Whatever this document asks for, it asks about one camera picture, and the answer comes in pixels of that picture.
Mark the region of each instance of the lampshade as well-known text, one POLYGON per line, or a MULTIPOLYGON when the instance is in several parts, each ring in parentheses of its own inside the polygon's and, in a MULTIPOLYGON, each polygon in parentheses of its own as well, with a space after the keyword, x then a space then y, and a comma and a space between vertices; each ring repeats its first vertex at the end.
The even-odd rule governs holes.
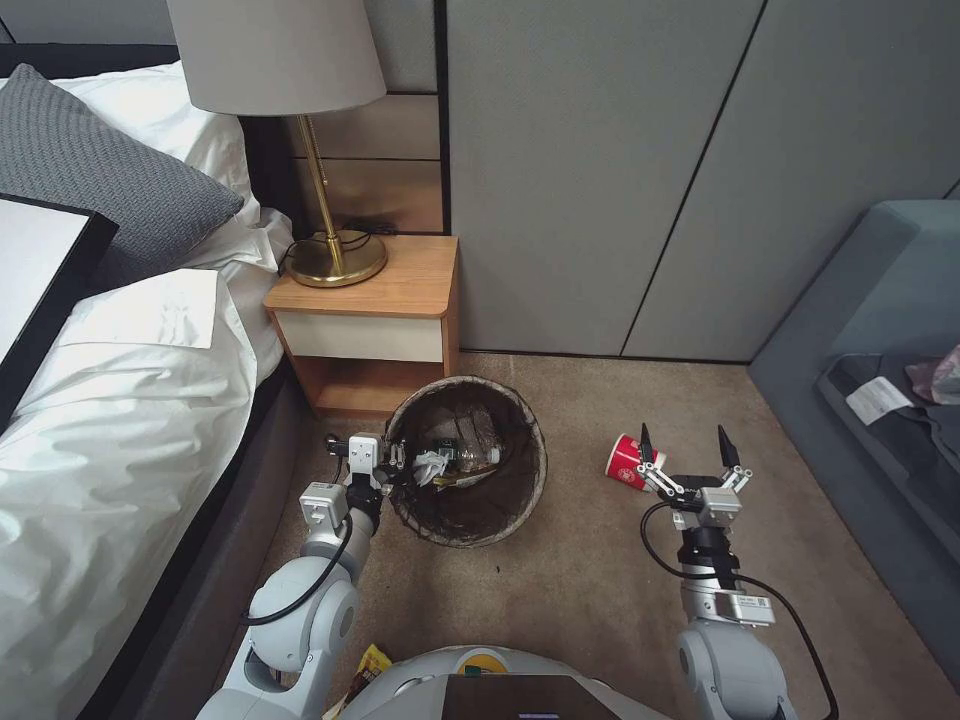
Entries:
POLYGON ((297 115, 386 92, 363 0, 167 0, 190 100, 297 115))

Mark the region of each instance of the lamp stem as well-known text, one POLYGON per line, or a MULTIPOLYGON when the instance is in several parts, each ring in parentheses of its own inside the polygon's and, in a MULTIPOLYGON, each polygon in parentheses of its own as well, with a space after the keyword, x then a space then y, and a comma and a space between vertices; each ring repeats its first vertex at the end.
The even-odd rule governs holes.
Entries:
POLYGON ((320 201, 320 214, 323 216, 323 225, 327 234, 327 246, 333 260, 333 269, 337 274, 343 274, 343 248, 340 245, 340 236, 333 225, 333 215, 327 204, 326 178, 323 176, 323 167, 320 165, 320 151, 317 149, 317 139, 313 133, 313 123, 309 115, 298 115, 297 124, 300 126, 300 136, 307 153, 307 166, 313 178, 313 186, 320 201))

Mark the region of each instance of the gray sofa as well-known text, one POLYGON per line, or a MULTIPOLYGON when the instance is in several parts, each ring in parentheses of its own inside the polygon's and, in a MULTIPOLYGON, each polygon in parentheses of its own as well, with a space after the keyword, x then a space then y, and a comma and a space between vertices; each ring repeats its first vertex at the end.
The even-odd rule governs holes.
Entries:
POLYGON ((910 485, 858 437, 844 403, 824 392, 825 371, 841 356, 942 356, 958 343, 960 201, 885 202, 863 216, 749 372, 960 690, 960 563, 944 536, 960 533, 960 516, 924 513, 910 485))

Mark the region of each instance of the gold lamp base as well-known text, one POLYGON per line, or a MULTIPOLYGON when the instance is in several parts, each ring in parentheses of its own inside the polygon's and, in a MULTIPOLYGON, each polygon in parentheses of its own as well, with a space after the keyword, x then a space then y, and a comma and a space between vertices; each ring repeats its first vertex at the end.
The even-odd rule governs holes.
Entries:
POLYGON ((316 233, 291 248, 286 269, 290 277, 310 287, 343 287, 373 277, 387 262, 387 248, 376 235, 341 230, 340 256, 336 267, 326 235, 316 233))

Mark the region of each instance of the headboard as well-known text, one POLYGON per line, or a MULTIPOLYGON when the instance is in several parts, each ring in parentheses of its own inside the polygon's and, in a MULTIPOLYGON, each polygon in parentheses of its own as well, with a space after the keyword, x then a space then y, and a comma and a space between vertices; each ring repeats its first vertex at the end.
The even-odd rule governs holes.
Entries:
MULTIPOLYGON (((176 62, 176 45, 0 44, 0 77, 20 63, 46 78, 72 78, 176 62)), ((281 118, 242 117, 253 192, 261 205, 293 221, 294 235, 307 234, 306 209, 297 184, 288 135, 281 118)))

